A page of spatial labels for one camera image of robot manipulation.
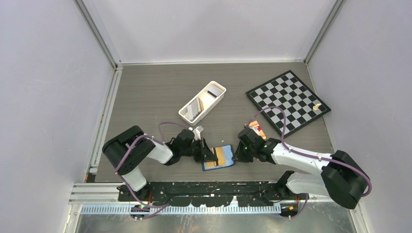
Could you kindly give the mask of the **gold credit card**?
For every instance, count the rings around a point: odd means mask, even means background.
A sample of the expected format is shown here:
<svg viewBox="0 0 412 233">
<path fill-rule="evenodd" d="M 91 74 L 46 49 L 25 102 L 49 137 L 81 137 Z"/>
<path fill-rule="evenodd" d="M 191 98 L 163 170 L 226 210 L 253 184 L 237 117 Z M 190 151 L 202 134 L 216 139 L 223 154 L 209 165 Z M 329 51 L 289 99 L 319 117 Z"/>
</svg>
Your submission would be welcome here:
<svg viewBox="0 0 412 233">
<path fill-rule="evenodd" d="M 216 166 L 216 162 L 208 161 L 208 162 L 205 162 L 204 165 L 205 165 L 205 169 L 212 169 Z"/>
<path fill-rule="evenodd" d="M 214 154 L 217 157 L 216 166 L 223 166 L 226 163 L 225 153 L 223 147 L 216 147 L 213 149 Z"/>
</svg>

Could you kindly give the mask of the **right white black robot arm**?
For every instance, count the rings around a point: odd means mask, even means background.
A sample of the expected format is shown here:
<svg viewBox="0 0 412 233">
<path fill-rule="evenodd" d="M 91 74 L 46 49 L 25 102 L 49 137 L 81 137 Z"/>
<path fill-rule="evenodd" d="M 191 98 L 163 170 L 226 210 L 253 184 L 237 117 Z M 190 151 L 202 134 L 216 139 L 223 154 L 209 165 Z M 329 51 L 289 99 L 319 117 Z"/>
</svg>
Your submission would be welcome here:
<svg viewBox="0 0 412 233">
<path fill-rule="evenodd" d="M 284 172 L 274 185 L 274 192 L 283 199 L 295 194 L 315 194 L 329 197 L 346 209 L 354 209 L 368 189 L 369 177 L 344 151 L 330 154 L 296 148 L 278 139 L 263 139 L 250 127 L 244 128 L 238 139 L 234 160 L 249 163 L 257 158 L 293 168 Z"/>
</svg>

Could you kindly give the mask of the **grey cards in tray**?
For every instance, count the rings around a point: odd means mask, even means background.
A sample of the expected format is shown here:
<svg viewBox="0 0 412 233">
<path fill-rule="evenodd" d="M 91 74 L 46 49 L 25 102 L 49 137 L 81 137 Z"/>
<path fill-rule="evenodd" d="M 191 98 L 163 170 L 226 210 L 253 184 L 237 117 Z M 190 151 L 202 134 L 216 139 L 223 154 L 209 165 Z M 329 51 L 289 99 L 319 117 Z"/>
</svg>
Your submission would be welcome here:
<svg viewBox="0 0 412 233">
<path fill-rule="evenodd" d="M 187 106 L 187 119 L 194 121 L 196 117 L 204 110 L 203 102 L 200 98 L 196 98 Z"/>
</svg>

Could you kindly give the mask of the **silver card at tray end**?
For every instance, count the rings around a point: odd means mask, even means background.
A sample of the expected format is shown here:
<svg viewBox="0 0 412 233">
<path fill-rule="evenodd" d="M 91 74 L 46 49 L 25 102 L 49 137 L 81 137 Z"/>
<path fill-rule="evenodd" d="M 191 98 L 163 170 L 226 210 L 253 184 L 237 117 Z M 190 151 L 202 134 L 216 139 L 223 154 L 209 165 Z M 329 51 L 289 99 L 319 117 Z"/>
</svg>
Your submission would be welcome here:
<svg viewBox="0 0 412 233">
<path fill-rule="evenodd" d="M 223 93 L 223 90 L 217 87 L 216 85 L 212 84 L 209 86 L 207 93 L 211 95 L 213 98 L 217 98 Z"/>
</svg>

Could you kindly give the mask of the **beige chess piece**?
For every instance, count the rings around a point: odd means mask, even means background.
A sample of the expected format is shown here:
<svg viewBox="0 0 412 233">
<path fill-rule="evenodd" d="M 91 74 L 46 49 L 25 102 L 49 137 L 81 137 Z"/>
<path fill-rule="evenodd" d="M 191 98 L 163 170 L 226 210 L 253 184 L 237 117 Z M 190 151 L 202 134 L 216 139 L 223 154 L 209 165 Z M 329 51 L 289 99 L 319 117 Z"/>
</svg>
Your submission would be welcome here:
<svg viewBox="0 0 412 233">
<path fill-rule="evenodd" d="M 317 111 L 321 105 L 322 105 L 321 103 L 318 103 L 318 104 L 314 105 L 312 109 L 314 111 Z"/>
</svg>

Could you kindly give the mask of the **aluminium frame rail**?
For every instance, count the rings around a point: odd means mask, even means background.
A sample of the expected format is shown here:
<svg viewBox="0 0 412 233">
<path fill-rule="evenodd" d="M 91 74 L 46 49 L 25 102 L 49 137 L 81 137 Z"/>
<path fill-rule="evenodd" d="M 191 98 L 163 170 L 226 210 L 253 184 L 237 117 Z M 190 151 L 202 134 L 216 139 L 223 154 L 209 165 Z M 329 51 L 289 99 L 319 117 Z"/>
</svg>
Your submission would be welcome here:
<svg viewBox="0 0 412 233">
<path fill-rule="evenodd" d="M 101 204 L 117 202 L 122 183 L 75 183 L 69 204 Z"/>
</svg>

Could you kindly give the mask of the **white plastic tray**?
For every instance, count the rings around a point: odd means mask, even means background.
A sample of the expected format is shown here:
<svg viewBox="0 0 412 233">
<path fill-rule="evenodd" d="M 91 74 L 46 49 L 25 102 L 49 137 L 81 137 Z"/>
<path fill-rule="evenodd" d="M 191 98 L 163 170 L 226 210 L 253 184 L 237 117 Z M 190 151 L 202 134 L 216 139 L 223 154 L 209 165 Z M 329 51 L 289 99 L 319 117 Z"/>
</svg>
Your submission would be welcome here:
<svg viewBox="0 0 412 233">
<path fill-rule="evenodd" d="M 195 126 L 223 99 L 225 93 L 225 87 L 210 81 L 178 114 L 190 126 Z"/>
</svg>

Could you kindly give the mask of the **black white chessboard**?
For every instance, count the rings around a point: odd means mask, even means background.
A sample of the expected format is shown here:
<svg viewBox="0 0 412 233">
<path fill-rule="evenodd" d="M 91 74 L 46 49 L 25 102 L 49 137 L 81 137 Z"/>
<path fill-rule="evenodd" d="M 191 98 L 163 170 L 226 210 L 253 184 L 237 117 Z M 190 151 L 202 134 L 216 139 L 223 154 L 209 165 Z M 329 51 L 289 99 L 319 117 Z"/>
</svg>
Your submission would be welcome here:
<svg viewBox="0 0 412 233">
<path fill-rule="evenodd" d="M 278 109 L 267 109 L 263 116 L 279 134 L 283 132 L 285 124 L 285 138 L 331 111 L 331 108 L 291 70 L 252 88 L 245 94 L 259 110 L 276 106 L 284 111 L 285 120 Z M 312 108 L 318 103 L 322 105 L 314 111 Z"/>
</svg>

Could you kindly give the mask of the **red orange card pack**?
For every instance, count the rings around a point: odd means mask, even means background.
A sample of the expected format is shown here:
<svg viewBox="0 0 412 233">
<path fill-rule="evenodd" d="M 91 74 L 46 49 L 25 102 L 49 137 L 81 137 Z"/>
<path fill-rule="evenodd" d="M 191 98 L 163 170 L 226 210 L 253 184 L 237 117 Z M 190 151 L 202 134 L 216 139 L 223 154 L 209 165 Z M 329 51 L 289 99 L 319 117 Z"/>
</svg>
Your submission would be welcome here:
<svg viewBox="0 0 412 233">
<path fill-rule="evenodd" d="M 248 124 L 249 128 L 252 128 L 260 137 L 262 137 L 264 140 L 266 140 L 266 135 L 263 132 L 262 127 L 258 123 L 257 120 L 254 120 Z"/>
</svg>

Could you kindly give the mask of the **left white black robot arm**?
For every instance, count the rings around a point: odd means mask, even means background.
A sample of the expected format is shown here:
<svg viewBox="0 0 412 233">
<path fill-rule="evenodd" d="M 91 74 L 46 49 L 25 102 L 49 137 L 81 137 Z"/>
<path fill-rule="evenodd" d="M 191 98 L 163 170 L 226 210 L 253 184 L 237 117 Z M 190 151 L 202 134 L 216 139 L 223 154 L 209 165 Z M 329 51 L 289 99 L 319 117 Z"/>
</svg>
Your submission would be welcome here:
<svg viewBox="0 0 412 233">
<path fill-rule="evenodd" d="M 144 159 L 150 158 L 166 166 L 179 162 L 182 156 L 192 157 L 197 163 L 218 161 L 200 132 L 199 129 L 183 129 L 169 142 L 161 142 L 135 125 L 107 141 L 102 153 L 125 182 L 131 196 L 143 201 L 149 195 L 148 182 L 138 167 Z"/>
</svg>

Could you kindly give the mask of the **blue card holder wallet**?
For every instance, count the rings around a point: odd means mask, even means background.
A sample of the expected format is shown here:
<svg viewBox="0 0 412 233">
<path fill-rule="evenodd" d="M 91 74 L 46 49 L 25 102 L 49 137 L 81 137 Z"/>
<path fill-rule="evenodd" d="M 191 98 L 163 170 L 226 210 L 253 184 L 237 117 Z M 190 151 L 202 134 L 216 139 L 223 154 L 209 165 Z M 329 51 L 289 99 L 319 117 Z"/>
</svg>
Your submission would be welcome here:
<svg viewBox="0 0 412 233">
<path fill-rule="evenodd" d="M 232 145 L 211 148 L 211 151 L 216 155 L 218 160 L 202 163 L 202 171 L 217 170 L 235 165 L 236 162 L 233 160 L 234 151 Z"/>
</svg>

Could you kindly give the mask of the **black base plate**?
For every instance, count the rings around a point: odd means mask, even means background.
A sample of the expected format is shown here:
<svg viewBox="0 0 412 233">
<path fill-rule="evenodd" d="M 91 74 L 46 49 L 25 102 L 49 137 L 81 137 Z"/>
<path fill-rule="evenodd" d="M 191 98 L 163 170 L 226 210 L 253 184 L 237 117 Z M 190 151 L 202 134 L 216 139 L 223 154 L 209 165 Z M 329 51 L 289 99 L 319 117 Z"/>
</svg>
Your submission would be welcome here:
<svg viewBox="0 0 412 233">
<path fill-rule="evenodd" d="M 132 193 L 124 184 L 117 187 L 120 202 L 148 202 L 160 207 L 226 207 L 236 200 L 240 207 L 265 207 L 290 200 L 293 204 L 308 199 L 307 194 L 293 194 L 275 182 L 149 182 Z"/>
</svg>

